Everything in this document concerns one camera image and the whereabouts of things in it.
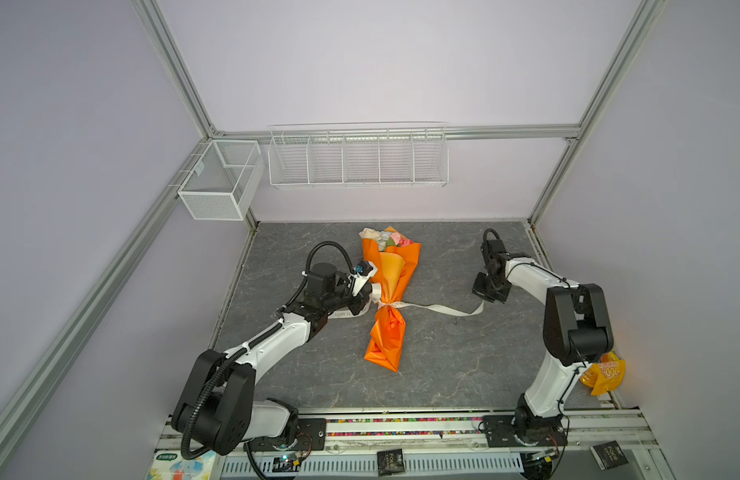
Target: wire basket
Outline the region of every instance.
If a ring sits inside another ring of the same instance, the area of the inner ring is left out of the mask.
[[[271,127],[269,175],[277,188],[445,185],[443,124]]]
[[[254,140],[212,140],[178,190],[197,220],[243,220],[263,176]]]

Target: orange wrapping paper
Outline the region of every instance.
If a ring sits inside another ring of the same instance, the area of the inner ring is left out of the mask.
[[[377,249],[374,240],[362,239],[365,260],[377,266],[378,273],[372,283],[381,284],[381,302],[393,303],[402,300],[407,284],[417,267],[421,255],[421,244],[389,246],[386,252]],[[399,371],[404,344],[404,318],[393,306],[383,305],[375,313],[375,325],[370,332],[370,345],[365,360],[384,366],[394,372]]]

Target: white wall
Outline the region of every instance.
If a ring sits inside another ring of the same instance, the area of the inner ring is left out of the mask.
[[[0,2],[0,411],[198,139],[129,2]]]
[[[577,123],[639,0],[162,0],[215,126]]]
[[[740,1],[668,3],[539,230],[676,477],[740,478]]]
[[[564,152],[561,138],[455,140],[444,187],[276,190],[264,175],[259,220],[463,220],[528,218]]]
[[[143,478],[245,242],[244,222],[178,205],[2,480]]]

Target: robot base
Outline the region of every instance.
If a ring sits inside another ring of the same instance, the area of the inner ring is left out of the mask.
[[[487,446],[496,447],[525,447],[566,446],[567,439],[564,435],[562,422],[557,418],[549,418],[549,424],[537,428],[528,428],[525,435],[517,437],[517,427],[514,425],[513,415],[486,415],[484,421],[484,434],[487,437]]]
[[[280,445],[281,440],[278,440],[277,438],[258,437],[250,440],[250,450],[253,452],[305,451],[308,449],[308,444],[311,440],[314,441],[314,445],[311,446],[311,451],[324,450],[326,428],[327,420],[324,418],[298,418],[298,433],[305,433],[311,436],[311,439],[305,435],[296,434],[296,444],[292,447],[282,448]]]

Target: black mounting plate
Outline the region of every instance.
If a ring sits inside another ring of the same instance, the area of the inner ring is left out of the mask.
[[[298,418],[298,433],[306,433],[314,440],[311,451],[324,450],[325,438],[327,436],[327,420],[325,418]],[[308,443],[311,441],[307,436],[299,435],[295,437],[298,442],[292,448],[287,448],[287,452],[306,451]],[[257,437],[250,440],[250,449],[253,452],[282,452],[279,448],[279,442],[276,438]]]
[[[482,421],[484,422],[482,429],[484,435],[487,437],[487,446],[491,448],[525,446],[519,443],[516,437],[514,437],[515,429],[511,424],[513,415],[486,415],[482,417]],[[564,432],[560,432],[558,428],[529,428],[527,430],[527,437],[523,438],[523,440],[527,444],[535,444],[533,446],[550,447],[554,446],[551,436],[557,441],[557,446],[567,445],[567,438],[565,438]]]

